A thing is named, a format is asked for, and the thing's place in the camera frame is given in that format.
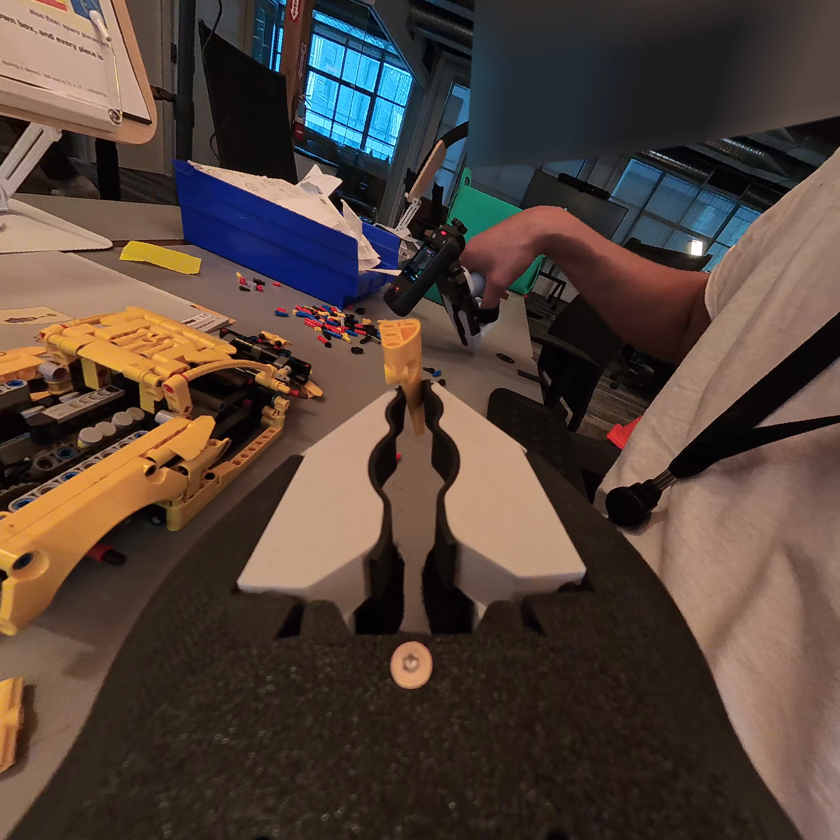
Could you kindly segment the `yellow paper scrap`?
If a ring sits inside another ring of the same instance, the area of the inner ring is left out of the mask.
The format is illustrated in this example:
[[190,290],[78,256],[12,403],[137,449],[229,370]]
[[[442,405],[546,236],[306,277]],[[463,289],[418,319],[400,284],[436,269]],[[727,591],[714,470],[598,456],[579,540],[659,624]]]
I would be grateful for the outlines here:
[[200,258],[187,253],[139,240],[130,240],[122,247],[120,260],[140,263],[194,277],[202,267]]

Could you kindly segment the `yellow curved panel brick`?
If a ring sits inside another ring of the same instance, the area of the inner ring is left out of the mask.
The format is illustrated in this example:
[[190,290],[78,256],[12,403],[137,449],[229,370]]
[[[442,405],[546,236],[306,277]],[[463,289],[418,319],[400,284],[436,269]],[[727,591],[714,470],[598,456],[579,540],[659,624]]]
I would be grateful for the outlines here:
[[377,323],[385,383],[402,388],[416,436],[425,433],[421,323],[415,319]]

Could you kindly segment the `yellow flat panel brick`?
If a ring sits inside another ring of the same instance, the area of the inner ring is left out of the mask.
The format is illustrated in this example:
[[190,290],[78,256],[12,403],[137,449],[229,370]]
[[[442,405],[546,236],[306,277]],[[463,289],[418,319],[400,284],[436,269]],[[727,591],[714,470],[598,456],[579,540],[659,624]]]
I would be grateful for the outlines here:
[[1,774],[9,771],[24,748],[26,678],[1,682]]

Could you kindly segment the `blue plastic bin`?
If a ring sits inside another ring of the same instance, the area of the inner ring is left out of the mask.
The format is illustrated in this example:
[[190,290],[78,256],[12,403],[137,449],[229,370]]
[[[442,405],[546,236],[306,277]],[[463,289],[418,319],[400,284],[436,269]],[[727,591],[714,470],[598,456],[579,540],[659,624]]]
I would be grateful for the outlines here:
[[358,242],[236,185],[174,160],[187,244],[336,306],[362,301],[394,280],[360,272]]

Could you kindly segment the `grey desk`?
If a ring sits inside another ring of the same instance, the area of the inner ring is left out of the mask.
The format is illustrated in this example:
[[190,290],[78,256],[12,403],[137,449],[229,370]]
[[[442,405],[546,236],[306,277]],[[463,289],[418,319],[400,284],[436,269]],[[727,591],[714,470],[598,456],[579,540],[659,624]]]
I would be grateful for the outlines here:
[[[325,349],[299,319],[276,318],[276,307],[290,308],[311,298],[282,283],[264,293],[239,292],[236,271],[248,277],[261,274],[187,245],[176,206],[54,196],[22,200],[113,242],[110,250],[78,256],[230,316],[241,333],[264,329],[289,339],[293,354],[312,364],[314,381],[325,396],[321,401],[298,401],[280,441],[184,530],[168,532],[143,517],[133,518],[108,541],[127,555],[125,565],[84,561],[38,621],[2,640],[2,678],[24,676],[28,690],[24,748],[15,766],[2,774],[2,838],[14,830],[61,765],[132,625],[183,556],[285,458],[317,442],[385,390],[378,346],[367,344],[362,355],[352,354],[346,344]],[[130,240],[198,257],[201,271],[185,276],[121,261],[121,250]]]

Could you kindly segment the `wooden board with printed sheet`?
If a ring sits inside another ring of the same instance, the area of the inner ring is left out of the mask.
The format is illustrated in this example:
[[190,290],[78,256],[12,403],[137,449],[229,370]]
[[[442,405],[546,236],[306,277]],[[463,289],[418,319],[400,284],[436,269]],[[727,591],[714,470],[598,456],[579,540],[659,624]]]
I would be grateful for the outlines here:
[[157,111],[123,1],[1,2],[1,113],[146,144]]

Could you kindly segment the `black monitor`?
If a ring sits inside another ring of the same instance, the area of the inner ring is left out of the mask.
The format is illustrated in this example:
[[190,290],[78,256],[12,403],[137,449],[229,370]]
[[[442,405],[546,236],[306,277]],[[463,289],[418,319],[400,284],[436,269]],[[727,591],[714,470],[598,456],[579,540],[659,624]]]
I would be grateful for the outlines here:
[[197,26],[218,163],[296,184],[285,78],[229,44],[202,19]]

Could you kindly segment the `instruction sheet on stand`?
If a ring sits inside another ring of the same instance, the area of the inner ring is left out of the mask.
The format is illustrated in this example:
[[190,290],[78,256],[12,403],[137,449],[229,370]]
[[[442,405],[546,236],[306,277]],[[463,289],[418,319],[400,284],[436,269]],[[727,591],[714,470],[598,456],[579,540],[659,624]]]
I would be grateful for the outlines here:
[[14,199],[26,177],[62,132],[30,123],[1,165],[2,255],[105,250],[112,241]]

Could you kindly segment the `pile of small coloured pins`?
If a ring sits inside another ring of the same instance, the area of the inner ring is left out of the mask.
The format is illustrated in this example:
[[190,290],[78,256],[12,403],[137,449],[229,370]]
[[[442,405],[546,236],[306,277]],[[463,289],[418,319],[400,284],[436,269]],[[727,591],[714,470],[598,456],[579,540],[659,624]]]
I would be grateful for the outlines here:
[[[362,354],[367,343],[375,343],[382,348],[378,322],[367,319],[361,308],[349,311],[331,304],[311,304],[291,310],[277,307],[274,313],[279,319],[301,320],[325,349],[341,342],[350,346],[352,354]],[[280,383],[279,391],[283,395],[303,399],[321,395],[312,381],[310,363],[293,355],[291,343],[287,339],[265,330],[251,336],[229,328],[222,328],[219,333],[235,347],[238,358],[249,358],[271,366],[275,370],[273,377]],[[435,369],[423,366],[422,370],[423,373],[438,376]]]

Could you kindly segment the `black office chair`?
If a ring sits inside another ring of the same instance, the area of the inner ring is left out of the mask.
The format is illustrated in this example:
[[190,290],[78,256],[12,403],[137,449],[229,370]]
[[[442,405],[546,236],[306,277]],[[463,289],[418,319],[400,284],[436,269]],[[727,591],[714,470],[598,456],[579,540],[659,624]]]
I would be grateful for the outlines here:
[[572,433],[639,416],[674,372],[625,343],[581,297],[532,334],[543,404],[564,410]]

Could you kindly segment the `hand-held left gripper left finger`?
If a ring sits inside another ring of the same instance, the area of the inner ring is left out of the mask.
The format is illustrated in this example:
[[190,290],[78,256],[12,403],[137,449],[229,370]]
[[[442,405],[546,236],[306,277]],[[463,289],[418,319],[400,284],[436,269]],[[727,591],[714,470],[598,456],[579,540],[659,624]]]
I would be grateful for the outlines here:
[[238,589],[334,604],[350,630],[395,634],[404,561],[384,492],[396,470],[404,393],[392,388],[311,445],[244,569]]

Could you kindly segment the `wooden pillar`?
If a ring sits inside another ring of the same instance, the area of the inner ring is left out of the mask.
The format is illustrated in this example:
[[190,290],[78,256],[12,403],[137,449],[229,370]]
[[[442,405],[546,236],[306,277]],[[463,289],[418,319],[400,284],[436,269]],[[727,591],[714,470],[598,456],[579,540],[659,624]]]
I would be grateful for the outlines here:
[[290,131],[301,143],[305,135],[306,73],[311,45],[314,1],[287,1],[283,19],[280,74],[287,86]]

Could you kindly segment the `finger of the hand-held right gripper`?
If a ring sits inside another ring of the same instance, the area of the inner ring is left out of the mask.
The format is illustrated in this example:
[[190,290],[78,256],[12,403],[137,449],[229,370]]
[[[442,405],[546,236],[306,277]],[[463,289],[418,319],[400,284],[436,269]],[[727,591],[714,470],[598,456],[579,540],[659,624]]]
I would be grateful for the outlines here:
[[480,350],[483,339],[496,325],[500,308],[477,308],[469,315],[469,351]]
[[448,313],[458,338],[467,349],[475,347],[475,297],[467,296],[458,300],[445,297],[445,309]]

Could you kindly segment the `wide paned window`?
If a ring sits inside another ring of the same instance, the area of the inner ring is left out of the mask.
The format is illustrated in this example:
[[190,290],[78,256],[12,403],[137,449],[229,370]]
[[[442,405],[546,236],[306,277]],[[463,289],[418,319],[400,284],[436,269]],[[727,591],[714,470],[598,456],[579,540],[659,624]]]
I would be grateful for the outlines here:
[[688,256],[707,256],[713,270],[761,212],[637,159],[631,159],[617,180],[611,201],[626,209],[612,241],[643,245]]

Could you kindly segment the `person's right forearm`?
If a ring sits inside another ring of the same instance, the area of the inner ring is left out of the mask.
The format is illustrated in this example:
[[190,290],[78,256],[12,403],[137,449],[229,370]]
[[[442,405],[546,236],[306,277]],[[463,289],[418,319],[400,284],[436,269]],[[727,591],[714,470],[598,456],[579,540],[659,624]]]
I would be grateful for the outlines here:
[[711,324],[709,275],[662,266],[617,245],[558,207],[545,208],[539,252],[625,342],[678,363]]

